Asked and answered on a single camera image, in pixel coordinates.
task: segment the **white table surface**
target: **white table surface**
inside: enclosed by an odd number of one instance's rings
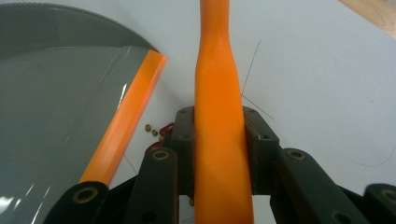
[[[0,3],[24,2],[0,0]],[[79,7],[145,37],[168,58],[111,187],[136,175],[144,150],[194,104],[198,0],[31,1]],[[396,40],[335,0],[231,1],[230,32],[244,104],[282,147],[310,153],[337,184],[362,194],[396,185]],[[255,196],[256,223],[275,223]],[[182,198],[180,223],[193,222]]]

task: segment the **small brass nut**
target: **small brass nut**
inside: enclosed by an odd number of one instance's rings
[[[153,135],[154,137],[158,135],[158,132],[157,132],[156,130],[152,130],[151,133],[152,133],[152,135]]]
[[[146,130],[146,132],[150,132],[151,131],[151,125],[146,124],[145,130]]]

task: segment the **orange stick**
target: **orange stick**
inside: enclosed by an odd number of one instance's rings
[[[196,223],[253,223],[244,117],[228,19],[229,0],[201,0],[194,109]]]
[[[79,183],[110,184],[165,62],[160,53],[148,51]]]

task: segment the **orange rod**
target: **orange rod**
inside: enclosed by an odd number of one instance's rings
[[[79,183],[110,184],[165,62],[160,53],[148,51]]]
[[[196,223],[253,223],[243,108],[228,21],[229,0],[201,0],[194,109]]]

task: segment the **screw hole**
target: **screw hole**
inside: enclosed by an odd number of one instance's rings
[[[289,157],[291,157],[292,159],[294,159],[296,161],[305,160],[305,154],[303,154],[302,152],[296,151],[296,150],[288,151],[288,155],[289,155]]]
[[[335,220],[337,220],[339,223],[342,223],[342,224],[350,224],[350,223],[352,223],[352,222],[350,221],[350,218],[347,217],[346,215],[342,214],[342,213],[335,212],[332,216],[333,216],[333,217],[335,218]]]
[[[157,219],[157,216],[153,212],[146,212],[142,215],[142,222],[145,224],[152,223]]]
[[[88,203],[98,195],[98,190],[93,187],[80,189],[73,195],[74,203]]]
[[[381,191],[382,195],[384,195],[389,201],[392,203],[396,203],[396,191],[391,189],[383,189]]]
[[[156,161],[162,161],[162,160],[166,160],[169,157],[169,153],[164,150],[159,150],[154,152],[154,154],[152,154],[152,157]]]

